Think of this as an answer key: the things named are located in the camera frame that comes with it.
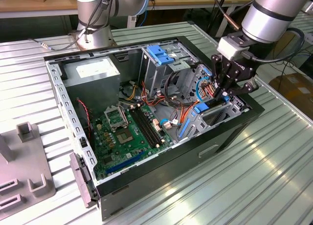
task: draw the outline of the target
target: open computer tower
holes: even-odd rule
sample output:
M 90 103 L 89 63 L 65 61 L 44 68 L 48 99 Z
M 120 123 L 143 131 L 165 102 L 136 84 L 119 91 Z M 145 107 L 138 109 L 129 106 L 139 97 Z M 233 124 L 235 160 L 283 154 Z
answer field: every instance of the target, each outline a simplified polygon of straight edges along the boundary
M 102 220 L 222 151 L 262 112 L 212 97 L 211 61 L 185 37 L 45 58 L 86 207 Z

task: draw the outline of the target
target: expansion slot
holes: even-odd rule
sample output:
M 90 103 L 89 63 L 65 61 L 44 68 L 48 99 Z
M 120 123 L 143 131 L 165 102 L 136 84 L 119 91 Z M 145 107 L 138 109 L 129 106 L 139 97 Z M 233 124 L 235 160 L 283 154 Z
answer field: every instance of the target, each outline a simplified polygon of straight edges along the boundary
M 147 139 L 149 145 L 152 148 L 160 146 L 162 141 L 160 137 L 157 135 L 155 130 L 150 125 L 149 121 L 147 120 L 144 113 L 141 111 L 140 108 L 135 108 L 130 110 L 130 114 L 132 118 L 135 120 L 136 124 L 138 125 L 139 129 L 141 130 L 142 134 Z
M 123 169 L 124 167 L 126 167 L 126 166 L 128 166 L 128 165 L 130 165 L 130 164 L 132 164 L 132 163 L 134 163 L 134 162 L 136 162 L 136 161 L 138 161 L 138 160 L 140 159 L 140 157 L 141 157 L 142 154 L 144 154 L 144 152 L 141 152 L 141 153 L 139 153 L 137 156 L 134 156 L 134 157 L 132 157 L 132 158 L 130 158 L 130 159 L 128 159 L 128 160 L 122 162 L 122 163 L 119 163 L 119 164 L 116 165 L 116 166 L 113 166 L 113 167 L 107 169 L 107 170 L 106 170 L 107 174 L 112 173 L 112 172 L 114 172 L 114 171 L 118 171 L 118 170 L 120 170 L 120 169 Z

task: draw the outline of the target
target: gray plastic stand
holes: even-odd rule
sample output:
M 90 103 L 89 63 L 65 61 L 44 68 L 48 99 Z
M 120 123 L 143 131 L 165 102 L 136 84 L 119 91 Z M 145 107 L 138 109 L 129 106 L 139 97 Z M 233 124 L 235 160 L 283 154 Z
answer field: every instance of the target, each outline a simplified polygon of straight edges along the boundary
M 29 122 L 0 135 L 0 220 L 55 194 L 38 127 Z

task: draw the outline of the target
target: metal grating surface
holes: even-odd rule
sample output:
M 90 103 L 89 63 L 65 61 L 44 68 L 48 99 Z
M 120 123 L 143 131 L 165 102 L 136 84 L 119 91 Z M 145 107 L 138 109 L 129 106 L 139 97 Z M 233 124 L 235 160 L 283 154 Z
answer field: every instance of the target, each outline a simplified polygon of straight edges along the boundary
M 210 56 L 208 36 L 186 22 L 113 32 L 118 44 L 185 35 Z M 70 37 L 43 39 L 56 48 Z M 30 41 L 0 44 L 0 133 L 26 120 L 39 126 L 55 196 L 0 224 L 101 224 L 84 208 L 69 167 L 69 144 L 42 57 Z M 264 108 L 224 152 L 106 221 L 121 224 L 309 224 L 313 218 L 313 130 L 265 87 L 251 94 Z

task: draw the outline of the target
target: motherboard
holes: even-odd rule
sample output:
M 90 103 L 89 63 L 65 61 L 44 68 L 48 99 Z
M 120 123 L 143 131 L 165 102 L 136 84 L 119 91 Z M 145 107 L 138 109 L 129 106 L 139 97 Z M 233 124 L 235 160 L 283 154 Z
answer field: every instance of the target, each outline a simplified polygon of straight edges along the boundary
M 91 124 L 98 180 L 173 145 L 147 105 L 127 110 L 110 108 Z

